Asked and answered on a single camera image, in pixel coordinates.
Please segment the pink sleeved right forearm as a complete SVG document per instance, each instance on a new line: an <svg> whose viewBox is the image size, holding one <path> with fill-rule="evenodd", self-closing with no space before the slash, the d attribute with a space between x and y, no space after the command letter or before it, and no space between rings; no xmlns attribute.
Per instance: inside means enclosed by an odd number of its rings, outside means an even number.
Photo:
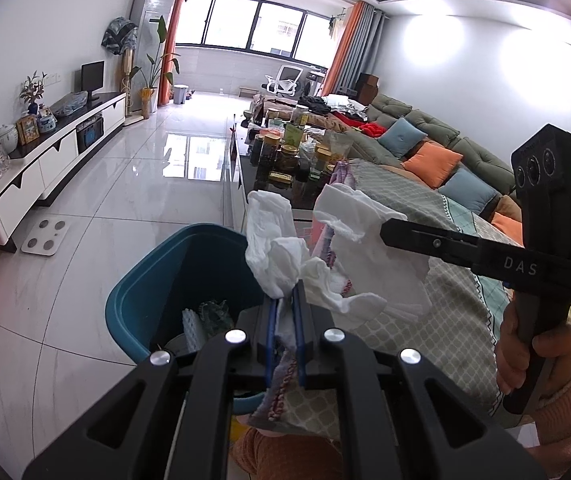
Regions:
<svg viewBox="0 0 571 480"><path fill-rule="evenodd" d="M533 416L539 445L528 452L550 479L571 468L571 380L554 396L540 402Z"/></svg>

